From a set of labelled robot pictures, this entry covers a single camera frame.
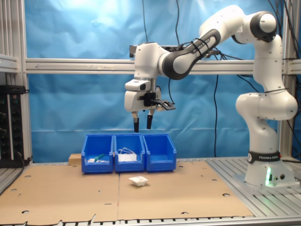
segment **blue plastic bin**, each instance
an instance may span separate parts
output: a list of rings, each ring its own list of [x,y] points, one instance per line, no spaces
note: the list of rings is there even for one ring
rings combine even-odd
[[[124,147],[136,153],[137,161],[118,161],[118,150]],[[133,172],[145,170],[145,149],[141,134],[115,134],[114,151],[116,172]]]
[[[113,134],[86,135],[81,151],[81,171],[83,173],[113,172]],[[89,159],[105,154],[100,160],[108,162],[87,162]]]
[[[148,172],[175,170],[177,151],[168,134],[143,135],[143,141]]]

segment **metal grating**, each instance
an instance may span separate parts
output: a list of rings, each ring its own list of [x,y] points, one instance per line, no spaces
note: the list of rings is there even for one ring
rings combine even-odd
[[[0,168],[0,193],[15,179],[20,171],[21,168]]]
[[[253,217],[232,218],[181,218],[181,219],[148,219],[148,220],[119,220],[116,222],[60,222],[56,226],[107,226],[107,225],[301,225],[301,189],[282,189],[265,192],[257,192],[255,195],[245,190],[235,180],[236,175],[244,175],[247,169],[245,157],[237,158],[206,158],[206,159],[178,159],[178,162],[206,161],[233,190],[233,192],[244,202],[254,214]],[[33,164],[33,165],[62,165],[63,163]],[[294,171],[301,170],[301,164],[288,163]],[[7,169],[0,169],[1,175]]]

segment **led light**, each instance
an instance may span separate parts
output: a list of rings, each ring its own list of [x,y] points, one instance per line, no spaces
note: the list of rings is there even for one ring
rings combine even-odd
[[[268,170],[267,170],[267,177],[265,179],[265,186],[268,186],[269,185],[269,177],[271,175],[271,167],[268,167]]]

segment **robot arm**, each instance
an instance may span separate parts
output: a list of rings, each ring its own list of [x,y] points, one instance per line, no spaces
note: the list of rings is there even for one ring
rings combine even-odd
[[[161,100],[161,90],[156,87],[158,75],[173,80],[185,78],[198,60],[239,30],[244,17],[238,6],[220,10],[201,25],[200,37],[182,50],[168,52],[154,42],[137,47],[134,79],[125,85],[125,109],[132,112],[135,132],[139,128],[140,110],[150,110],[147,123],[150,129],[155,110],[175,109],[169,101]]]
[[[132,112],[138,132],[138,111],[149,110],[147,128],[155,110],[175,107],[161,100],[156,88],[158,75],[173,80],[185,78],[193,65],[224,40],[232,37],[239,44],[255,47],[254,73],[264,93],[242,94],[236,109],[250,132],[249,166],[245,181],[255,186],[282,187],[299,185],[293,171],[281,160],[277,134],[266,122],[288,120],[297,113],[297,102],[282,82],[282,42],[276,35],[276,20],[269,12],[244,15],[238,6],[229,6],[215,13],[199,29],[200,38],[181,49],[168,52],[157,43],[143,43],[136,49],[134,79],[126,83],[125,109]]]

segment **blue backdrop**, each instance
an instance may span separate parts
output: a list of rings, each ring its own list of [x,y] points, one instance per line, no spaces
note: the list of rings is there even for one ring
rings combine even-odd
[[[245,14],[272,11],[262,0],[179,0],[180,42],[198,37],[199,26],[216,11],[240,6]],[[129,45],[145,42],[141,0],[25,0],[27,55],[34,58],[129,59]],[[145,0],[149,41],[177,45],[175,0]],[[251,44],[232,39],[219,46],[225,54],[253,59]],[[30,74],[33,160],[67,161],[80,153],[91,133],[132,133],[133,120],[124,110],[124,85],[132,75]],[[141,133],[169,133],[178,158],[213,157],[214,87],[216,75],[190,75],[171,81],[176,110],[156,112]],[[261,86],[250,80],[257,88]],[[159,78],[162,98],[169,99],[168,79]],[[235,109],[237,97],[253,89],[235,75],[219,77],[217,156],[246,156],[249,133]]]

